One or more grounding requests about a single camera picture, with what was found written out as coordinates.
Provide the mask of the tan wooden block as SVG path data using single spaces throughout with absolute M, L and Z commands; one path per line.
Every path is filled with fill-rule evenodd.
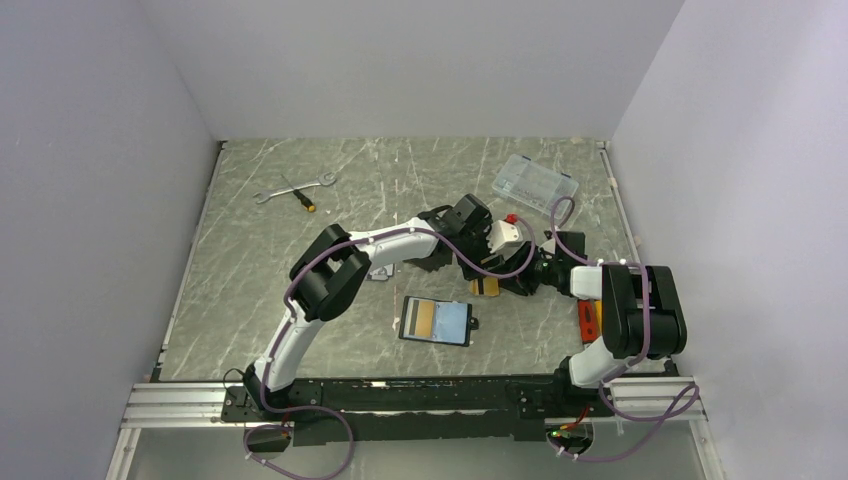
M 474 296 L 482 297 L 497 297 L 501 293 L 499 280 L 491 276 L 471 280 L 469 291 Z

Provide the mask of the black leather card holder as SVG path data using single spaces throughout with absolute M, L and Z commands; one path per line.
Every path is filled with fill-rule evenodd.
M 434 330 L 429 339 L 407 337 L 404 333 L 407 303 L 413 298 L 436 302 Z M 473 306 L 469 303 L 406 296 L 399 317 L 398 338 L 408 341 L 468 347 L 471 344 L 471 334 L 479 327 L 479 319 L 473 315 Z

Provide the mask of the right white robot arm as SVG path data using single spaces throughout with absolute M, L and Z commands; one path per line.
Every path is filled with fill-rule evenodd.
M 590 399 L 589 388 L 610 381 L 645 359 L 682 353 L 688 332 L 671 269 L 628 262 L 594 262 L 582 232 L 547 231 L 545 241 L 529 240 L 500 254 L 500 273 L 524 269 L 499 286 L 521 296 L 550 286 L 578 301 L 600 303 L 600 332 L 583 352 L 566 359 L 569 377 L 551 388 L 557 411 L 574 415 Z

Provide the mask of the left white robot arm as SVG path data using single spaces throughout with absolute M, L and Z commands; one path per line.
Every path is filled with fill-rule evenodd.
M 269 346 L 243 375 L 248 407 L 264 420 L 279 417 L 303 356 L 325 323 L 354 302 L 367 275 L 397 263 L 434 272 L 458 260 L 463 273 L 482 273 L 491 254 L 494 220 L 476 196 L 419 213 L 388 228 L 349 232 L 326 227 L 292 267 L 283 316 Z

